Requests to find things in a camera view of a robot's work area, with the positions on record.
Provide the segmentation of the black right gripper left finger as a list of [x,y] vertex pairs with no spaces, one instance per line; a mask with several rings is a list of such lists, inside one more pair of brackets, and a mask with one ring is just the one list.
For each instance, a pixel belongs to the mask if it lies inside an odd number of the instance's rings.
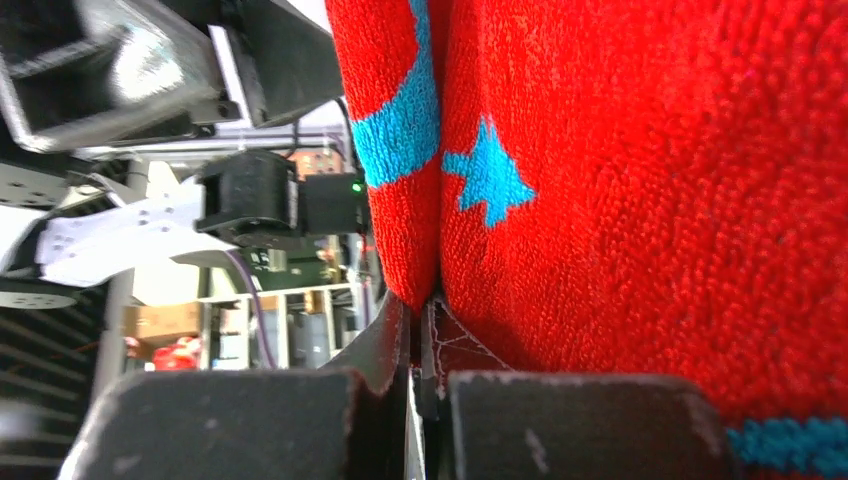
[[410,309],[317,369],[122,377],[94,403],[63,479],[402,479]]

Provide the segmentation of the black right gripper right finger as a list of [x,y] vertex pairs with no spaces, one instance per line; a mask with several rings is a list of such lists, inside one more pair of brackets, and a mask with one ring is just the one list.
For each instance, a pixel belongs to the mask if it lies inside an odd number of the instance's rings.
[[442,299],[421,318],[427,479],[735,479],[718,415],[668,375],[510,368]]

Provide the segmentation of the red blue patterned towel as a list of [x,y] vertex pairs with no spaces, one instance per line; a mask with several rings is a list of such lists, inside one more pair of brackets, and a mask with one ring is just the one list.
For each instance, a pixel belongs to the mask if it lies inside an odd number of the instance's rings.
[[682,376],[847,475],[843,1],[330,1],[388,288],[522,370]]

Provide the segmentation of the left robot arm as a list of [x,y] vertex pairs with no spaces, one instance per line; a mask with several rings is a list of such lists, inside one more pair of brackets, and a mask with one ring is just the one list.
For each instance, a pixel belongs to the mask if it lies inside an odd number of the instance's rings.
[[48,174],[1,168],[1,305],[50,310],[80,291],[160,259],[222,268],[239,240],[201,233],[211,188],[193,177],[157,195],[139,194],[100,174],[81,192]]

